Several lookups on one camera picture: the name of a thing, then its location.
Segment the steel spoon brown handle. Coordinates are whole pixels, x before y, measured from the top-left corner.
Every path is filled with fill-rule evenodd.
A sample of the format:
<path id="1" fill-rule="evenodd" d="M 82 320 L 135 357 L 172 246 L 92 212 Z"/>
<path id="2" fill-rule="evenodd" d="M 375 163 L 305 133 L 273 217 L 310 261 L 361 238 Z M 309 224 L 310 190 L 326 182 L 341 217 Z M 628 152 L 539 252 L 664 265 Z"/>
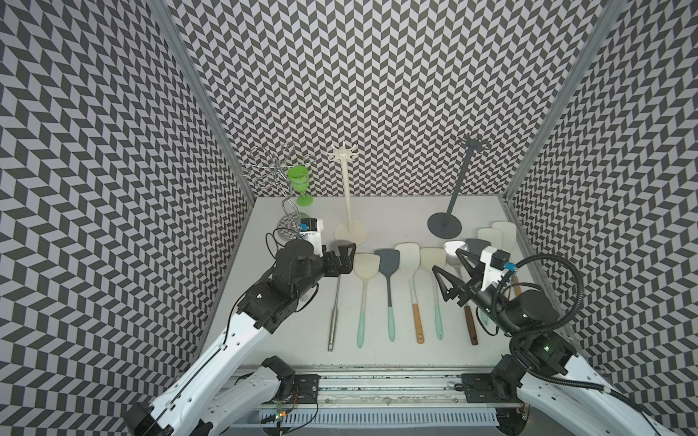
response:
<path id="1" fill-rule="evenodd" d="M 464 241 L 448 241 L 445 242 L 443 245 L 443 249 L 445 250 L 446 253 L 446 262 L 451 265 L 454 270 L 456 271 L 456 275 L 459 277 L 461 281 L 463 281 L 463 264 L 459 260 L 459 258 L 456 255 L 456 251 L 458 249 L 465 249 L 466 247 L 466 242 Z M 474 324 L 474 316 L 472 309 L 469 305 L 464 306 L 464 311 L 465 311 L 465 319 L 466 319 L 466 324 L 467 324 L 467 329 L 468 329 L 468 334 L 470 337 L 470 342 L 471 345 L 477 346 L 479 344 L 478 342 L 478 337 L 477 337 L 477 332 L 476 332 L 476 325 Z"/>

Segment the white spatula mint handle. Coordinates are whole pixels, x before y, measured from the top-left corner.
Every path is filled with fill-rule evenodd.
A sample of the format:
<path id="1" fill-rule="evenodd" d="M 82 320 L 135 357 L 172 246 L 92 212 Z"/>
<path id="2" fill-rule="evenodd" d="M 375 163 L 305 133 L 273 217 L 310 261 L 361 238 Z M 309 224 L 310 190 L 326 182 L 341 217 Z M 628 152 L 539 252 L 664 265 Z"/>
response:
<path id="1" fill-rule="evenodd" d="M 446 253 L 443 248 L 438 247 L 423 247 L 421 249 L 421 267 L 429 273 L 432 282 L 433 297 L 434 297 L 434 326 L 436 327 L 436 337 L 439 341 L 443 340 L 444 329 L 443 320 L 440 309 L 441 294 L 433 268 L 438 266 L 445 267 Z"/>

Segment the grey turner mint handle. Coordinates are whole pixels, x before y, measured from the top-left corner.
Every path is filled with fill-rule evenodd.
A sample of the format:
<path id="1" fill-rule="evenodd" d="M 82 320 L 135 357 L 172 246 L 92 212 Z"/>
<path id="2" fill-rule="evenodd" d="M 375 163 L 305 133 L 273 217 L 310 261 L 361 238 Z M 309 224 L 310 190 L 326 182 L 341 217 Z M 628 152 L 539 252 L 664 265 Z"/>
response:
<path id="1" fill-rule="evenodd" d="M 396 249 L 378 249 L 374 251 L 380 258 L 379 272 L 385 276 L 387 292 L 387 328 L 391 343 L 396 340 L 396 324 L 394 323 L 394 305 L 391 278 L 397 272 L 400 263 L 400 252 Z"/>

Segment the white spatula wooden handle rack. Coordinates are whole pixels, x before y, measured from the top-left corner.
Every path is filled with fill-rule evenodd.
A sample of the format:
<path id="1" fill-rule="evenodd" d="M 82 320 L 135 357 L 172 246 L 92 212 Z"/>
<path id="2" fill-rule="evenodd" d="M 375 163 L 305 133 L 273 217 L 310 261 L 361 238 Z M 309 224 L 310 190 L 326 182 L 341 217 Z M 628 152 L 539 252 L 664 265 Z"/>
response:
<path id="1" fill-rule="evenodd" d="M 398 250 L 400 255 L 399 269 L 406 275 L 408 280 L 414 328 L 416 329 L 416 341 L 418 344 L 424 344 L 425 335 L 416 292 L 416 282 L 414 281 L 414 276 L 420 266 L 420 247 L 417 243 L 400 243 L 396 245 L 396 250 Z"/>

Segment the grey spatula mint handle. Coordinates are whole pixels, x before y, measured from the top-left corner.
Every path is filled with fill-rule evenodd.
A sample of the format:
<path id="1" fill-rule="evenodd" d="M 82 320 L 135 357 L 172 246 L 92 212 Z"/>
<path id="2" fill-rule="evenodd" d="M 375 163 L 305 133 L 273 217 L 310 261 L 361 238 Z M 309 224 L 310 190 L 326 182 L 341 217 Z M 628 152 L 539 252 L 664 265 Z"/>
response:
<path id="1" fill-rule="evenodd" d="M 477 259 L 481 257 L 485 248 L 491 246 L 489 241 L 479 238 L 468 238 L 465 240 L 465 244 L 467 246 L 467 252 L 473 254 Z"/>

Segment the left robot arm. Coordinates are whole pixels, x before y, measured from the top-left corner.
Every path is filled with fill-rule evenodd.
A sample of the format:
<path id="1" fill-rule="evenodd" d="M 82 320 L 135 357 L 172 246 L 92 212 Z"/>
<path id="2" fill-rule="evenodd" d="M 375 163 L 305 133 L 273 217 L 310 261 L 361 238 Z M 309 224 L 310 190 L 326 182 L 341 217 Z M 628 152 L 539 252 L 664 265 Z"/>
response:
<path id="1" fill-rule="evenodd" d="M 132 435 L 222 435 L 259 405 L 285 399 L 294 370 L 273 356 L 241 383 L 228 383 L 247 356 L 291 315 L 300 300 L 325 277 L 350 274 L 355 243 L 321 254 L 304 239 L 289 241 L 276 261 L 245 291 L 214 342 L 174 384 L 150 403 L 137 403 L 123 416 Z"/>

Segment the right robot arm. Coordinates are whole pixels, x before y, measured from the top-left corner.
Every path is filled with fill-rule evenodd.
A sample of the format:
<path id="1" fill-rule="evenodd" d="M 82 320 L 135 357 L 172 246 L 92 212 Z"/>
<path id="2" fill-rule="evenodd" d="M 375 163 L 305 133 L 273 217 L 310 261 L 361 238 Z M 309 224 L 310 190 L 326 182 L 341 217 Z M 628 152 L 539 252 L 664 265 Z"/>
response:
<path id="1" fill-rule="evenodd" d="M 583 276 L 570 261 L 536 254 L 512 263 L 508 252 L 491 246 L 481 254 L 459 249 L 456 256 L 469 281 L 440 266 L 431 269 L 444 300 L 474 303 L 509 339 L 508 354 L 490 373 L 496 398 L 516 397 L 575 435 L 671 434 L 645 407 L 607 383 L 559 334 L 579 314 L 585 296 Z M 538 261 L 559 263 L 571 274 L 573 303 L 564 314 L 537 286 L 527 286 L 514 299 L 505 296 L 517 271 Z"/>

